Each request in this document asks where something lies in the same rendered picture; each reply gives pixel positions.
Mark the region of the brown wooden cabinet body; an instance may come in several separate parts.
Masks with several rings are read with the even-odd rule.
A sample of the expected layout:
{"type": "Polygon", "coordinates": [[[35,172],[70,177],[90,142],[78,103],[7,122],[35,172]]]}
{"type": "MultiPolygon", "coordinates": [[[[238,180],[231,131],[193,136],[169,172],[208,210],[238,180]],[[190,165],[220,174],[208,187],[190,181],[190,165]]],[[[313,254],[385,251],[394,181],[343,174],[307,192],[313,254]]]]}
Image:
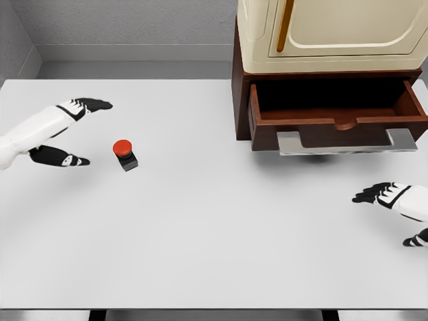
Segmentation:
{"type": "Polygon", "coordinates": [[[231,76],[231,90],[233,96],[233,110],[235,117],[236,139],[249,140],[250,126],[247,115],[250,83],[252,81],[279,81],[279,80],[306,80],[306,79],[347,79],[347,78],[400,78],[414,84],[422,74],[422,68],[414,70],[373,70],[350,72],[281,72],[251,74],[243,69],[241,42],[238,24],[235,24],[233,44],[233,63],[231,76]]]}

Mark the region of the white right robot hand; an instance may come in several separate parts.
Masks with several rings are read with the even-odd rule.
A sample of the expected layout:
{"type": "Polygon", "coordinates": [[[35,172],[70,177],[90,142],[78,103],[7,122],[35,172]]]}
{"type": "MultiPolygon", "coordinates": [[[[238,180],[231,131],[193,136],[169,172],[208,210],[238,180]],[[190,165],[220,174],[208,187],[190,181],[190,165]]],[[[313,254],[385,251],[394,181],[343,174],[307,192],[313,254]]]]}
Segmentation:
{"type": "Polygon", "coordinates": [[[357,193],[353,203],[370,203],[428,224],[428,187],[397,182],[377,183],[357,193]]]}

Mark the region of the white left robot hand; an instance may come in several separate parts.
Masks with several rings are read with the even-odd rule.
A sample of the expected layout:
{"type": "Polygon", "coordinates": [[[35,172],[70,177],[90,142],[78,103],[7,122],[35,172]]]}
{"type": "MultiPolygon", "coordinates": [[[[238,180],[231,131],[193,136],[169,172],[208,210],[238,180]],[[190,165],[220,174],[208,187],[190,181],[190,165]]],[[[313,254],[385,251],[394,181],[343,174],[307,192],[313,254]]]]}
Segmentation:
{"type": "Polygon", "coordinates": [[[110,102],[94,98],[75,98],[48,106],[11,129],[9,136],[19,154],[28,154],[35,163],[53,167],[82,167],[90,161],[62,149],[46,146],[45,141],[66,131],[83,117],[112,108],[110,102]]]}

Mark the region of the red button switch, black base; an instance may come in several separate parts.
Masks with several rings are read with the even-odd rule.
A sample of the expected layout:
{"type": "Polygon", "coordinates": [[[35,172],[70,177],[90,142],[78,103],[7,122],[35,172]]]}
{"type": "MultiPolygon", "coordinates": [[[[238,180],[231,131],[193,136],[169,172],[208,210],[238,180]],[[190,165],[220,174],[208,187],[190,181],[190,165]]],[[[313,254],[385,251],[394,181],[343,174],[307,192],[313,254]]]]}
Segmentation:
{"type": "Polygon", "coordinates": [[[138,160],[132,151],[132,143],[129,140],[117,140],[113,144],[112,150],[125,171],[129,171],[138,166],[138,160]]]}

